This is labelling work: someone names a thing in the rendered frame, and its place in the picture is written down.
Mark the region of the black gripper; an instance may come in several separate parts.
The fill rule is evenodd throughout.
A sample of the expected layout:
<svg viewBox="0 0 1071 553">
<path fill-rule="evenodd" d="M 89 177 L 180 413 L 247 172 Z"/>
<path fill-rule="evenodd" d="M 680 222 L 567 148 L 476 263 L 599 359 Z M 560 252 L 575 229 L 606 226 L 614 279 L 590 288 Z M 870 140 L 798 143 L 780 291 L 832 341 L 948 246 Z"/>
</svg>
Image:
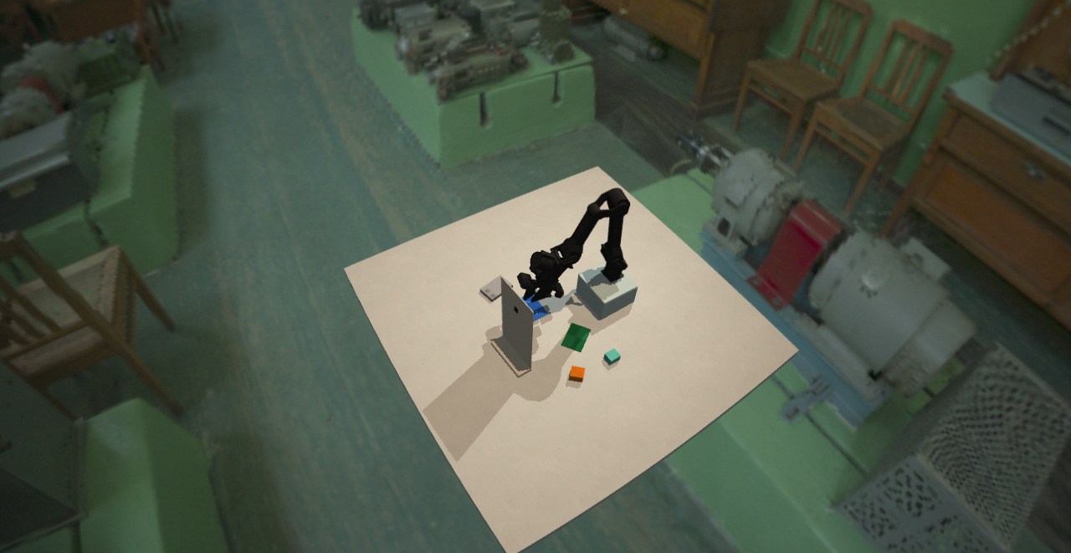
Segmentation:
<svg viewBox="0 0 1071 553">
<path fill-rule="evenodd" d="M 539 276 L 538 274 L 536 275 L 536 279 L 532 279 L 530 274 L 519 274 L 517 279 L 519 279 L 521 289 L 525 289 L 524 300 L 529 299 L 533 296 L 533 294 L 536 294 L 536 296 L 531 299 L 531 303 L 541 299 L 550 298 L 550 292 L 556 292 L 555 297 L 559 299 L 562 296 L 565 296 L 565 290 L 563 290 L 561 284 L 558 283 L 559 279 L 552 276 L 550 272 L 542 271 Z M 536 289 L 539 290 L 536 292 Z"/>
</svg>

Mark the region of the blue flat square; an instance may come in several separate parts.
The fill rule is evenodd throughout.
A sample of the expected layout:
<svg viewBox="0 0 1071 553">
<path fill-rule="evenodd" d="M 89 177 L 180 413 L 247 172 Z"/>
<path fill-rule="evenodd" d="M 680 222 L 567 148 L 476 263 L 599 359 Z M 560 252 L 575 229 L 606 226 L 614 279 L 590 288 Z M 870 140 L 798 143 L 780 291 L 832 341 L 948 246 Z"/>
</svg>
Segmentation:
<svg viewBox="0 0 1071 553">
<path fill-rule="evenodd" d="M 521 298 L 523 299 L 524 296 Z M 526 305 L 528 305 L 529 308 L 531 308 L 531 310 L 533 310 L 533 322 L 538 320 L 538 318 L 543 318 L 546 317 L 547 315 L 550 315 L 546 312 L 546 309 L 542 308 L 541 303 L 539 303 L 538 301 L 531 303 L 532 298 L 533 296 L 531 296 L 529 299 L 525 300 L 523 299 L 523 300 L 525 301 Z"/>
</svg>

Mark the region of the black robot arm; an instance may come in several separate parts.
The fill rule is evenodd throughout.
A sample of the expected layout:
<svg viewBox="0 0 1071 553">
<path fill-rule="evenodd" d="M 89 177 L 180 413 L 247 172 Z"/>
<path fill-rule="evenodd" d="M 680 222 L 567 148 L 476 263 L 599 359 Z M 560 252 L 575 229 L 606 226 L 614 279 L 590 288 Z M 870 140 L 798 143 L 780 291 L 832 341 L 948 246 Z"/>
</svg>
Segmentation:
<svg viewBox="0 0 1071 553">
<path fill-rule="evenodd" d="M 600 209 L 604 201 L 607 203 L 609 210 Z M 623 251 L 621 251 L 621 231 L 623 231 L 623 220 L 628 209 L 630 209 L 630 201 L 627 199 L 627 194 L 621 191 L 621 188 L 610 188 L 609 191 L 601 194 L 595 201 L 588 205 L 587 212 L 582 218 L 576 230 L 565 239 L 565 242 L 552 246 L 550 253 L 541 249 L 540 252 L 531 255 L 530 271 L 538 276 L 542 271 L 547 271 L 550 272 L 552 276 L 559 278 L 565 273 L 567 268 L 573 269 L 572 265 L 579 261 L 582 253 L 584 253 L 584 243 L 589 235 L 592 235 L 597 221 L 601 218 L 609 218 L 607 241 L 602 244 L 601 249 L 606 261 L 601 274 L 610 283 L 623 278 L 621 272 L 627 270 L 628 264 L 627 259 L 623 258 Z"/>
</svg>

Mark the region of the green square mat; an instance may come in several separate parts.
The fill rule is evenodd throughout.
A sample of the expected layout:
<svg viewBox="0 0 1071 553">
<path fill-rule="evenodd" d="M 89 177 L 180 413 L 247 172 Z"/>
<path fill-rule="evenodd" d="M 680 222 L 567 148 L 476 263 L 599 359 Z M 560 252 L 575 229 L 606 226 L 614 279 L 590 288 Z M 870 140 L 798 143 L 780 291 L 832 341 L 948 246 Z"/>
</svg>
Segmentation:
<svg viewBox="0 0 1071 553">
<path fill-rule="evenodd" d="M 591 330 L 584 327 L 584 325 L 572 323 L 565 333 L 565 340 L 562 342 L 562 345 L 565 345 L 565 347 L 570 348 L 570 350 L 582 352 L 590 331 Z"/>
</svg>

